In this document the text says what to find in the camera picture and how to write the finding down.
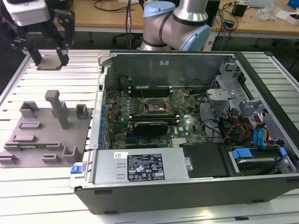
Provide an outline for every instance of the motherboard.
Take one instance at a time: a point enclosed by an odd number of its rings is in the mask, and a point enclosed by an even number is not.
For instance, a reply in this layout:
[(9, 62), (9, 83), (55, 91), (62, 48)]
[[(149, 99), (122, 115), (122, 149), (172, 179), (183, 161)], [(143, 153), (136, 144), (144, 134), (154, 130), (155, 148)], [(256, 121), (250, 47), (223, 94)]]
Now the motherboard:
[(107, 88), (110, 149), (179, 147), (207, 141), (191, 89)]

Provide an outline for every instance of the gray block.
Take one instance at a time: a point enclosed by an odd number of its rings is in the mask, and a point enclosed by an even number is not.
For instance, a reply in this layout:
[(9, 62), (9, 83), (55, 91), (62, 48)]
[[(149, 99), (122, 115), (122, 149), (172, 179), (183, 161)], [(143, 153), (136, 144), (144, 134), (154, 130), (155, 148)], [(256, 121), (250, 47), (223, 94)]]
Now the gray block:
[(12, 137), (11, 141), (13, 142), (35, 142), (36, 136), (35, 135), (15, 135)]
[[(68, 115), (68, 110), (67, 110), (67, 107), (66, 107), (66, 104), (65, 102), (60, 102), (61, 104), (61, 107), (62, 107), (62, 110), (63, 112), (66, 114), (66, 116)], [(52, 114), (55, 118), (57, 118), (56, 114), (55, 114), (55, 111), (52, 111)]]
[(0, 156), (1, 164), (16, 164), (18, 158), (15, 155)]
[(10, 151), (21, 151), (21, 148), (19, 146), (7, 146), (7, 145), (4, 145), (4, 148), (8, 152), (10, 152)]
[(64, 147), (64, 151), (62, 152), (62, 156), (64, 157), (66, 162), (75, 163), (80, 156), (77, 146), (74, 147), (73, 151), (69, 151), (68, 147)]
[(43, 154), (42, 161), (44, 163), (60, 163), (60, 158), (56, 153)]
[[(57, 119), (53, 117), (52, 108), (40, 108), (33, 111), (36, 119), (20, 118), (9, 141), (6, 142), (0, 159), (12, 152), (19, 160), (17, 163), (1, 163), (0, 168), (18, 167), (70, 167), (72, 163), (67, 162), (63, 156), (64, 146), (70, 149), (77, 146), (78, 157), (74, 156), (74, 162), (80, 162), (83, 158), (87, 132), (90, 124), (92, 109), (87, 109), (88, 119), (77, 119), (75, 108), (69, 108), (68, 122), (69, 128), (62, 129)], [(20, 129), (21, 123), (39, 122), (39, 129)], [(36, 136), (35, 142), (13, 142), (14, 136)], [(60, 162), (44, 162), (43, 154), (56, 153)]]
[(64, 149), (64, 146), (61, 144), (61, 142), (57, 143), (56, 145), (46, 145), (46, 148), (49, 150), (49, 151), (63, 151)]
[(40, 122), (24, 122), (19, 125), (20, 129), (38, 129), (40, 127)]
[(85, 104), (77, 104), (75, 112), (77, 119), (88, 119), (88, 111)]
[(69, 122), (67, 120), (65, 110), (61, 106), (59, 95), (60, 93), (58, 90), (48, 90), (46, 92), (45, 99), (51, 103), (55, 116), (57, 117), (62, 129), (67, 129)]
[(38, 111), (38, 107), (35, 102), (33, 101), (25, 101), (19, 111), (21, 112), (22, 116), (26, 119), (35, 119), (33, 115), (33, 111)]

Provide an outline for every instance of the desk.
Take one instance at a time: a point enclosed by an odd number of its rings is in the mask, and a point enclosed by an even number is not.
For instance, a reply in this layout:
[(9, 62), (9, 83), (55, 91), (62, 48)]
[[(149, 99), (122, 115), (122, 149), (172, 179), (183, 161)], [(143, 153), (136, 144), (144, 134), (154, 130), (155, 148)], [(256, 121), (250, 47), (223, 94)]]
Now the desk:
[[(96, 0), (75, 0), (73, 10), (76, 15), (75, 31), (87, 32), (126, 32), (126, 13), (111, 13), (96, 9), (93, 4)], [(109, 0), (98, 3), (97, 6), (104, 9), (116, 9), (127, 4), (118, 0)], [(132, 33), (143, 33), (143, 11), (136, 4), (131, 8)]]
[[(96, 9), (93, 4), (95, 0), (75, 0), (73, 10), (76, 13), (76, 31), (87, 32), (125, 32), (126, 13), (110, 13)], [(231, 0), (221, 0), (220, 8)], [(277, 7), (288, 9), (288, 0), (276, 0)], [(118, 2), (118, 0), (109, 0), (102, 3), (103, 8), (113, 9), (126, 6), (126, 3)], [(132, 33), (143, 32), (143, 12), (139, 5), (132, 7)], [(231, 12), (232, 7), (228, 7), (227, 11)], [(278, 39), (297, 39), (299, 38), (298, 26), (291, 25), (285, 20), (277, 18), (276, 21), (259, 21), (255, 17), (257, 9), (247, 9), (243, 17), (238, 17), (239, 26), (232, 32), (232, 36), (236, 37), (254, 37), (254, 38), (278, 38)], [(229, 14), (224, 14), (225, 18), (234, 20)], [(211, 27), (211, 35), (204, 50), (211, 50), (214, 38), (220, 31), (220, 19), (217, 16), (213, 27)]]
[[(224, 4), (231, 2), (231, 0), (221, 0), (219, 8), (222, 8)], [(288, 0), (276, 0), (276, 6), (283, 9), (293, 9), (287, 6)], [(233, 7), (228, 7), (226, 11), (231, 12)], [(275, 39), (298, 39), (299, 38), (299, 27), (288, 23), (285, 20), (277, 18), (275, 21), (259, 21), (256, 18), (255, 8), (249, 8), (245, 11), (243, 17), (237, 17), (239, 25), (235, 31), (232, 32), (231, 36), (235, 37), (253, 37), (253, 38), (275, 38)], [(235, 19), (224, 12), (225, 19)], [(213, 27), (211, 28), (211, 34), (204, 50), (211, 50), (215, 37), (221, 28), (221, 22), (219, 16), (217, 16)]]

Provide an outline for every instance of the warning label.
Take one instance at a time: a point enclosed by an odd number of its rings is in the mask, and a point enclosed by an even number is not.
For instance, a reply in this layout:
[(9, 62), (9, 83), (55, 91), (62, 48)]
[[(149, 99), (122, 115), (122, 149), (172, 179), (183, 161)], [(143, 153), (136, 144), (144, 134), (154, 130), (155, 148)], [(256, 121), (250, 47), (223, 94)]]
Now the warning label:
[(128, 180), (165, 180), (161, 154), (128, 155)]

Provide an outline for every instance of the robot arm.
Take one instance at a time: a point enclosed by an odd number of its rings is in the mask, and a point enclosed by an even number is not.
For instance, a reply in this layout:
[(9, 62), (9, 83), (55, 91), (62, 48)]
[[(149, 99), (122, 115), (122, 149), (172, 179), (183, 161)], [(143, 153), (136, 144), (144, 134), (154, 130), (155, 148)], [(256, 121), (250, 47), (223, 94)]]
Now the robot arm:
[(207, 0), (149, 3), (144, 9), (143, 43), (140, 50), (201, 50), (210, 35), (206, 25)]
[[(3, 0), (3, 3), (5, 7), (1, 8), (0, 35), (6, 43), (13, 49), (29, 53), (36, 66), (39, 66), (42, 56), (28, 33), (40, 32), (46, 38), (54, 40), (61, 63), (58, 67), (67, 65), (67, 53), (72, 46), (75, 32), (73, 11), (57, 9), (56, 5), (61, 3), (60, 0)], [(65, 29), (65, 38), (54, 24), (55, 17)]]

